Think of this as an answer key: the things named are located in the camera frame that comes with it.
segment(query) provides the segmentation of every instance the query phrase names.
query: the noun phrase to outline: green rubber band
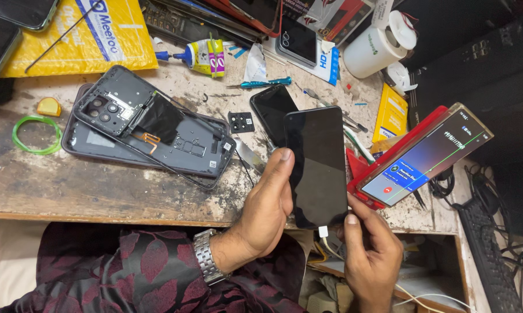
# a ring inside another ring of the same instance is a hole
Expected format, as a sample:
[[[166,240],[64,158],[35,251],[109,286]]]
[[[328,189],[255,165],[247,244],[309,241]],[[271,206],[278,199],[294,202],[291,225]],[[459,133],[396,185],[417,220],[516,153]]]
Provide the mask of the green rubber band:
[[[57,140],[55,141],[55,143],[52,144],[49,148],[45,148],[43,150],[33,150],[33,149],[29,149],[28,147],[26,147],[26,145],[21,143],[20,139],[18,139],[18,128],[20,127],[20,125],[24,124],[24,122],[26,122],[26,121],[40,121],[45,124],[53,126],[55,128],[56,137],[57,137]],[[18,121],[16,123],[16,125],[14,126],[14,128],[12,129],[12,141],[14,142],[14,144],[23,151],[27,151],[29,153],[33,153],[33,154],[37,154],[37,155],[47,155],[47,154],[51,154],[51,153],[59,151],[61,149],[61,137],[62,137],[61,129],[49,117],[38,117],[35,115],[32,115],[31,117],[22,117],[22,119],[20,121]]]

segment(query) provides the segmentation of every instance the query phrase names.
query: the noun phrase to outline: metal watch strap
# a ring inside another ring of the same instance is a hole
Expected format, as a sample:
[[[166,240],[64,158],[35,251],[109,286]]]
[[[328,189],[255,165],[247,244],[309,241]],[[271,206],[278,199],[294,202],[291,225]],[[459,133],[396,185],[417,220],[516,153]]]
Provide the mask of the metal watch strap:
[[[213,257],[211,256],[211,249],[209,247],[209,238],[217,233],[216,230],[210,228],[207,231],[201,232],[194,236],[194,251],[196,253],[197,261],[200,264],[200,269],[204,273],[204,280],[211,286],[222,280],[230,277],[230,274],[223,275],[215,265]]]

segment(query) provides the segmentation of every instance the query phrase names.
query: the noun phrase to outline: keyboard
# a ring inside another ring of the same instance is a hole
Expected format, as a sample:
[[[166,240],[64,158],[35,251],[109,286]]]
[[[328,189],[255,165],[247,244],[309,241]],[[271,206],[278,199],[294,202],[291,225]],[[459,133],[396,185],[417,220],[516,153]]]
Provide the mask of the keyboard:
[[[472,199],[459,210],[470,251],[492,313],[522,313],[511,269],[502,259],[489,216]]]

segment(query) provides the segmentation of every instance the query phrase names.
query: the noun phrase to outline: sleeve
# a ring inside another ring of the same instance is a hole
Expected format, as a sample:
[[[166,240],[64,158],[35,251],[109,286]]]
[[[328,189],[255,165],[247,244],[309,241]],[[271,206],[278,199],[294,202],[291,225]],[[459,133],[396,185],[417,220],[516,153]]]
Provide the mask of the sleeve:
[[[185,233],[130,231],[114,255],[51,257],[43,271],[53,279],[0,312],[187,313],[209,288]]]

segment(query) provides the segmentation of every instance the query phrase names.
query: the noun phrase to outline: blue screwdriver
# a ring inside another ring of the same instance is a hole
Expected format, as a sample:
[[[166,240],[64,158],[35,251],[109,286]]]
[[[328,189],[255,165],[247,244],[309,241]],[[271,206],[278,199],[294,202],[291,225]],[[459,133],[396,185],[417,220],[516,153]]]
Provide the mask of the blue screwdriver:
[[[227,88],[258,88],[258,87],[265,87],[269,85],[276,85],[278,83],[282,83],[283,85],[290,85],[293,82],[293,80],[290,78],[290,76],[287,76],[285,79],[274,79],[270,80],[268,82],[264,81],[245,81],[241,83],[240,85],[232,85],[227,86]]]

